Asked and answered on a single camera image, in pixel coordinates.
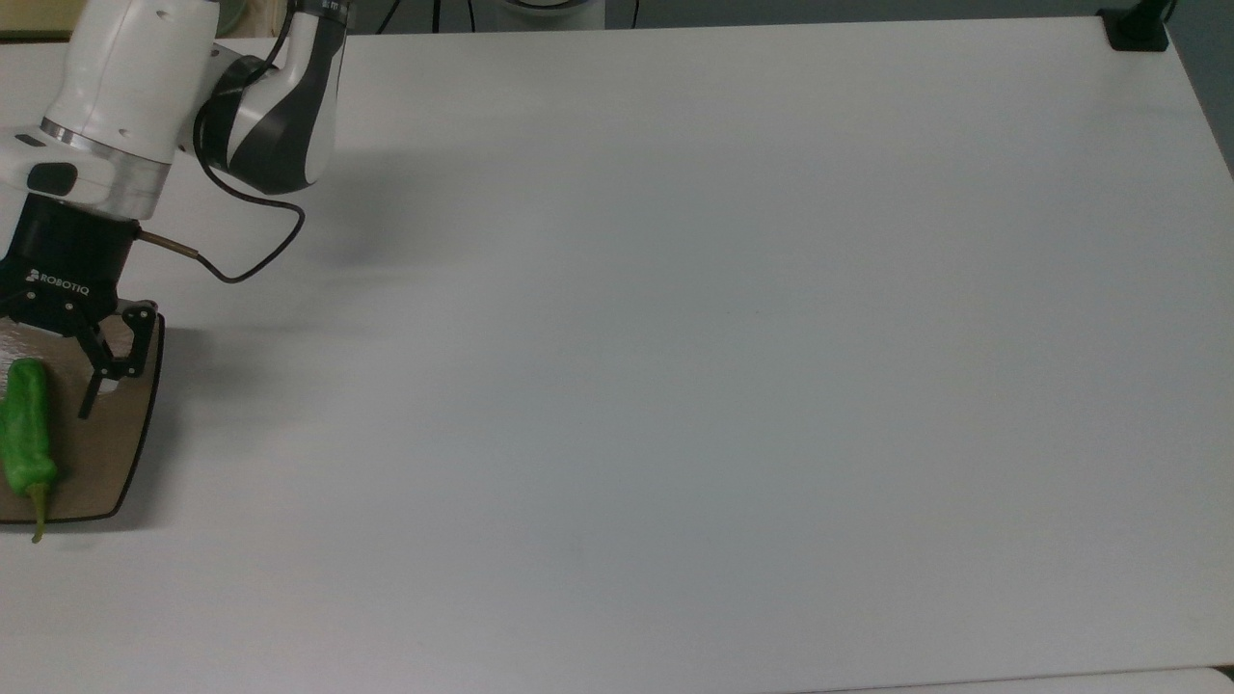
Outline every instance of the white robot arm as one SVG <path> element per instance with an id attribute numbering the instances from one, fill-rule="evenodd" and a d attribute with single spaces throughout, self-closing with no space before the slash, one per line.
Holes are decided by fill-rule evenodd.
<path id="1" fill-rule="evenodd" d="M 290 0 L 275 49 L 260 59 L 212 46 L 216 0 L 90 0 L 42 122 L 0 130 L 0 180 L 27 193 L 0 259 L 0 317 L 78 340 L 96 377 L 83 416 L 101 378 L 141 375 L 153 303 L 125 309 L 133 348 L 123 358 L 99 322 L 120 306 L 133 241 L 152 236 L 138 221 L 154 214 L 176 148 L 195 146 L 220 185 L 209 167 L 267 194 L 317 180 L 333 149 L 349 9 Z"/>

